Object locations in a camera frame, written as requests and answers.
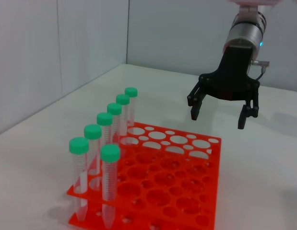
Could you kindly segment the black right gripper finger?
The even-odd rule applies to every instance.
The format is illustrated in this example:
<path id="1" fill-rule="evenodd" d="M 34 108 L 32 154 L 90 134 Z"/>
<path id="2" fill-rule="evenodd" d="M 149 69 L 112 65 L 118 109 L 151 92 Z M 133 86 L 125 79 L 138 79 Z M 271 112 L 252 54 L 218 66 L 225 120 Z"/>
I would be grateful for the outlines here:
<path id="1" fill-rule="evenodd" d="M 191 107 L 191 119 L 197 120 L 202 101 L 204 100 L 206 94 L 200 89 L 200 83 L 196 83 L 194 88 L 191 90 L 187 96 L 188 106 Z"/>
<path id="2" fill-rule="evenodd" d="M 248 117 L 258 117 L 259 112 L 259 84 L 252 84 L 247 90 L 245 104 L 242 106 L 238 119 L 238 129 L 244 129 Z"/>

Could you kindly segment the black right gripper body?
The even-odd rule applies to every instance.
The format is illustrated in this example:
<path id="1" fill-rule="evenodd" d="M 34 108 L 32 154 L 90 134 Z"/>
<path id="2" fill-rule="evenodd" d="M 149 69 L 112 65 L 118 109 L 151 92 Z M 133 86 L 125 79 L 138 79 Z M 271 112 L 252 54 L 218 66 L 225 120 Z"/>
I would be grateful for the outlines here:
<path id="1" fill-rule="evenodd" d="M 251 58 L 251 48 L 227 47 L 217 70 L 199 76 L 198 95 L 228 101 L 257 101 L 260 84 L 247 74 Z"/>

